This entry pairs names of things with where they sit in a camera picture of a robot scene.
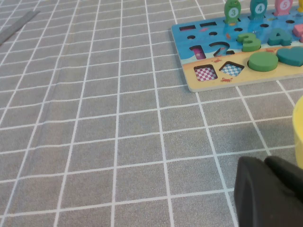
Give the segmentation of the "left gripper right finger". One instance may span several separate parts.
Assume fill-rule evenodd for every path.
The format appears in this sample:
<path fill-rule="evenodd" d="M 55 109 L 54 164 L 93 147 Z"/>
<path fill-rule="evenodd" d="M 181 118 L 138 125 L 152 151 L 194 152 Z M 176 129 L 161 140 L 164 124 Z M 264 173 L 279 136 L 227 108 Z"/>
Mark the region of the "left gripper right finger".
<path fill-rule="evenodd" d="M 295 194 L 296 198 L 302 202 L 303 170 L 277 156 L 268 156 L 264 162 L 278 179 Z"/>

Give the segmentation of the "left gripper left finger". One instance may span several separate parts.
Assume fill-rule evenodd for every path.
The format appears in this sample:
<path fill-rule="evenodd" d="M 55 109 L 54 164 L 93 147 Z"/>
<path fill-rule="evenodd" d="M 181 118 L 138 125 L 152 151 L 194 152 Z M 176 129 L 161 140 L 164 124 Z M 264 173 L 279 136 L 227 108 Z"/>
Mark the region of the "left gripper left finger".
<path fill-rule="evenodd" d="M 303 202 L 265 164 L 240 157 L 234 187 L 240 227 L 301 227 Z"/>

